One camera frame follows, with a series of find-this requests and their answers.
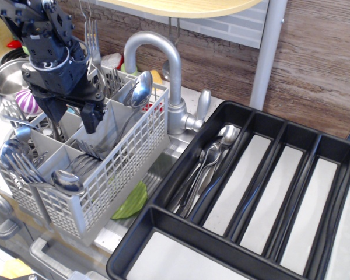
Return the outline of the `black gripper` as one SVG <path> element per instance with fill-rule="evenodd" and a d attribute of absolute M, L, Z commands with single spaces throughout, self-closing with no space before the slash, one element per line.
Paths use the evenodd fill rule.
<path fill-rule="evenodd" d="M 48 118 L 58 123 L 68 105 L 78 107 L 86 133 L 93 134 L 105 114 L 104 97 L 88 81 L 88 56 L 73 26 L 67 17 L 20 24 L 20 38 L 30 53 L 24 79 Z"/>

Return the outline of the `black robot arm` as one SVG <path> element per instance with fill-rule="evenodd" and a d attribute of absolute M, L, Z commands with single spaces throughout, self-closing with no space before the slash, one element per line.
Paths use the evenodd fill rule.
<path fill-rule="evenodd" d="M 57 1 L 0 1 L 0 19 L 29 52 L 23 79 L 47 117 L 59 122 L 68 106 L 80 110 L 88 134 L 104 117 L 104 94 L 88 80 L 90 51 L 72 32 Z"/>

